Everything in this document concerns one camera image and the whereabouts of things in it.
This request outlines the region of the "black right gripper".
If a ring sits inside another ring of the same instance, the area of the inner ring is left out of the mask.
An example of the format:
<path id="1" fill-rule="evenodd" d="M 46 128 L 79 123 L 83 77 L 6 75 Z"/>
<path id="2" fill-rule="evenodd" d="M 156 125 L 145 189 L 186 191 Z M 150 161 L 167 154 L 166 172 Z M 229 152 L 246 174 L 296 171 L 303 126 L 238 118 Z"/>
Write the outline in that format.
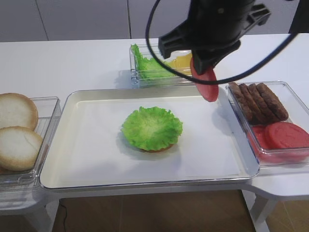
<path id="1" fill-rule="evenodd" d="M 240 47 L 240 38 L 267 22 L 271 12 L 253 0 L 193 0 L 188 17 L 161 36 L 158 48 L 168 59 L 172 52 L 191 50 L 197 74 L 214 68 Z"/>

